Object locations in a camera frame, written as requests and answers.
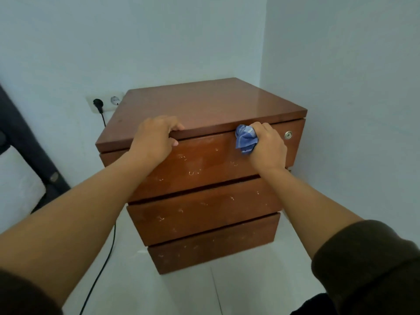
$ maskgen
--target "brown sleeve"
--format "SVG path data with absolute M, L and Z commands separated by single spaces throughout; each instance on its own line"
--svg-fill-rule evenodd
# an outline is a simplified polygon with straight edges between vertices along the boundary
M 0 270 L 0 314 L 62 315 L 63 312 L 37 286 Z
M 312 271 L 340 314 L 420 314 L 420 251 L 382 222 L 341 230 L 315 254 Z

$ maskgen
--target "brown wooden surface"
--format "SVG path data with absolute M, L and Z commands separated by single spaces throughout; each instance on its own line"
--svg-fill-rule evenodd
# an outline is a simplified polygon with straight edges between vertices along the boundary
M 274 241 L 280 213 L 148 248 L 160 274 Z
M 98 138 L 99 152 L 129 148 L 139 123 L 148 117 L 175 115 L 184 139 L 233 131 L 254 121 L 279 123 L 304 118 L 307 110 L 239 79 L 132 89 Z
M 293 136 L 285 140 L 286 167 L 294 163 L 304 124 L 305 119 L 299 119 L 273 125 L 282 138 L 287 131 L 293 132 Z M 248 157 L 235 149 L 235 141 L 235 133 L 228 132 L 179 142 L 134 191 L 129 202 L 257 174 Z M 110 152 L 100 157 L 108 166 L 125 152 Z
M 281 211 L 261 178 L 145 203 L 127 210 L 145 246 Z

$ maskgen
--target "black plug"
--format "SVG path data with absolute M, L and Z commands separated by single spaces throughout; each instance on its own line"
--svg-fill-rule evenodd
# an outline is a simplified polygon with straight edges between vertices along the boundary
M 104 113 L 104 111 L 102 109 L 102 107 L 104 106 L 104 102 L 102 100 L 100 100 L 99 98 L 95 98 L 93 100 L 93 105 L 95 105 L 95 107 L 98 109 L 100 114 Z

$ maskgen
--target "cleaning rag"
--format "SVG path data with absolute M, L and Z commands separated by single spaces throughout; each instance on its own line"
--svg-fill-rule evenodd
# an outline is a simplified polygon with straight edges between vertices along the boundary
M 236 148 L 241 149 L 242 154 L 249 154 L 258 142 L 254 128 L 246 125 L 239 125 L 235 131 Z

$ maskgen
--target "white mattress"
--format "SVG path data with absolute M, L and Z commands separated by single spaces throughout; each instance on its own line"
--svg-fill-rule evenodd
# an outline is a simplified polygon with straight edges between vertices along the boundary
M 0 155 L 0 233 L 28 216 L 44 194 L 41 179 L 10 146 Z

